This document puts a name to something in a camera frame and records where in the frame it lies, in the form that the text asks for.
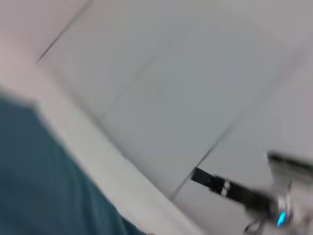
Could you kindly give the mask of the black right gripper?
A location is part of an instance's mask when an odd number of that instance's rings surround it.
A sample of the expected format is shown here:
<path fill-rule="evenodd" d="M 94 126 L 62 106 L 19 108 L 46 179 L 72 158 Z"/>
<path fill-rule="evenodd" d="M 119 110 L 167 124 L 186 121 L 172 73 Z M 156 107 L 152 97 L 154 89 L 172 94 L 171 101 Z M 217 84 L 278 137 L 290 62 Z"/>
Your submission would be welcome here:
<path fill-rule="evenodd" d="M 248 210 L 272 215 L 276 199 L 264 192 L 242 186 L 219 176 L 211 175 L 200 168 L 194 168 L 191 180 L 207 187 L 212 192 L 244 205 Z"/>

